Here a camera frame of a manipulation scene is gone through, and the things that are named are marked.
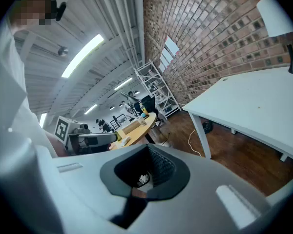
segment black lamp base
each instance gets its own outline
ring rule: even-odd
[[[290,54],[290,58],[291,58],[289,73],[293,74],[293,48],[292,48],[291,44],[287,45],[287,48],[289,50],[289,54]]]

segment white table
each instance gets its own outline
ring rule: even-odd
[[[200,137],[206,158],[209,144],[199,116],[257,139],[293,158],[293,74],[288,67],[221,78],[183,107]]]

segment white ceiling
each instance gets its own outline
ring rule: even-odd
[[[37,116],[48,113],[47,123],[57,115],[77,117],[93,104],[98,104],[99,110],[108,108],[121,96],[121,90],[134,90],[137,86],[132,66],[141,66],[144,58],[143,17],[136,16],[137,11],[143,14],[142,0],[126,0],[133,46],[124,0],[118,0],[121,6],[117,6],[116,0],[57,0],[58,6],[61,1],[67,3],[61,21],[53,20],[51,25],[38,25],[30,32],[20,31],[14,36],[25,63],[30,109]],[[103,36],[104,42],[69,78],[62,78],[70,61],[97,34]],[[68,47],[67,56],[58,55],[59,46]],[[129,77],[132,82],[108,98]]]

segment brick wall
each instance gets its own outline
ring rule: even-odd
[[[260,0],[144,0],[146,60],[160,64],[168,35],[180,48],[163,77],[182,104],[220,78],[285,66],[293,33],[269,38]]]

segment white shelving unit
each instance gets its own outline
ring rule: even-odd
[[[181,110],[174,95],[152,61],[135,69],[135,72],[149,95],[155,97],[157,108],[165,119]]]

